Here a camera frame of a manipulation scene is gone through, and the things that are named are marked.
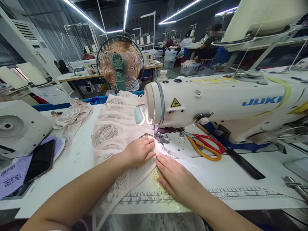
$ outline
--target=plastic storage box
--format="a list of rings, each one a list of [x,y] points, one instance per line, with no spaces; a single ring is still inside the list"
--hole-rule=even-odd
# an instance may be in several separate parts
[[[174,60],[177,51],[165,51],[165,60]]]
[[[174,60],[165,60],[164,61],[164,67],[165,68],[172,68],[174,67],[175,59]]]
[[[184,67],[184,63],[181,63],[180,74],[184,74],[184,75],[196,74],[200,65],[201,64],[199,63],[193,63],[193,64],[190,64],[188,67]]]
[[[156,50],[155,58],[162,57],[164,50]]]

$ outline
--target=juki logo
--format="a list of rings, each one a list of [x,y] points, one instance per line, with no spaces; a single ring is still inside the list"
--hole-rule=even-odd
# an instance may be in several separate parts
[[[280,103],[283,99],[283,96],[274,96],[274,97],[267,97],[267,98],[256,98],[251,99],[249,103],[243,102],[242,106],[251,106],[251,105],[260,105],[260,104],[268,104],[268,103]]]

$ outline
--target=ceiling light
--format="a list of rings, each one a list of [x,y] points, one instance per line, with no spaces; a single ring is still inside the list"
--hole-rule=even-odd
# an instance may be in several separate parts
[[[163,21],[161,21],[161,22],[159,23],[159,25],[163,24],[165,21],[167,21],[167,20],[173,18],[174,16],[178,15],[179,13],[183,12],[184,10],[187,10],[189,7],[195,5],[197,2],[200,2],[200,1],[201,1],[201,0],[195,0],[194,2],[188,4],[187,6],[185,6],[184,8],[182,8],[181,10],[179,10],[178,12],[174,13],[174,14],[171,15],[170,17],[168,17],[168,18],[164,19]]]
[[[237,8],[238,8],[238,6],[237,6],[237,7],[234,7],[234,8],[231,8],[231,9],[229,9],[229,10],[225,10],[225,11],[223,11],[223,12],[219,12],[219,13],[217,13],[215,16],[224,15],[226,12],[228,12],[227,14],[233,13],[234,10],[237,9]]]
[[[169,22],[161,22],[161,23],[159,23],[159,25],[169,24],[169,23],[175,23],[175,22],[176,22],[176,20],[175,20],[175,21],[169,21]]]
[[[92,24],[94,26],[96,26],[99,30],[101,30],[103,33],[105,33],[105,31],[103,29],[101,29],[92,19],[90,19],[87,15],[85,15],[78,7],[75,6],[75,4],[73,4],[70,0],[63,0],[65,1],[67,4],[69,4],[74,10],[76,10],[79,14],[81,14],[85,19],[87,19],[88,21],[92,22]]]
[[[114,30],[114,31],[107,31],[106,34],[111,34],[111,33],[116,33],[116,32],[121,32],[123,30]]]
[[[126,0],[126,4],[125,4],[125,13],[124,13],[123,30],[125,30],[125,26],[126,26],[126,18],[127,18],[127,11],[128,11],[128,2],[129,2],[129,0]]]

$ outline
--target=orange-handled scissors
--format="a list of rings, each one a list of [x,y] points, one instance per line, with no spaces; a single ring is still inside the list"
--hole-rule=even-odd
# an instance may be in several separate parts
[[[205,136],[205,135],[199,135],[199,134],[190,134],[188,132],[185,132],[183,131],[183,133],[187,136],[189,142],[192,144],[193,148],[195,149],[195,151],[203,156],[204,158],[206,159],[209,159],[209,160],[212,160],[212,161],[220,161],[221,160],[221,155],[222,153],[225,152],[225,148],[222,146],[221,143],[219,143],[217,140],[209,137],[209,136]],[[194,138],[197,138],[199,141],[201,141],[202,143],[200,142],[197,142],[194,140]],[[209,139],[211,141],[213,141],[215,144],[218,145],[219,149],[220,150],[217,150],[216,148],[212,147],[211,145],[209,145],[204,139],[202,138],[205,138],[205,139]],[[199,148],[198,146],[212,152],[214,155],[216,155],[217,157],[216,158],[213,158],[213,157],[210,157],[208,155],[205,155]]]

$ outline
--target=yellow warning triangle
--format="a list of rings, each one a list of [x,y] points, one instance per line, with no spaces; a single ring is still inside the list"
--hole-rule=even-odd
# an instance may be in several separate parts
[[[179,107],[181,106],[180,102],[174,98],[170,107]]]

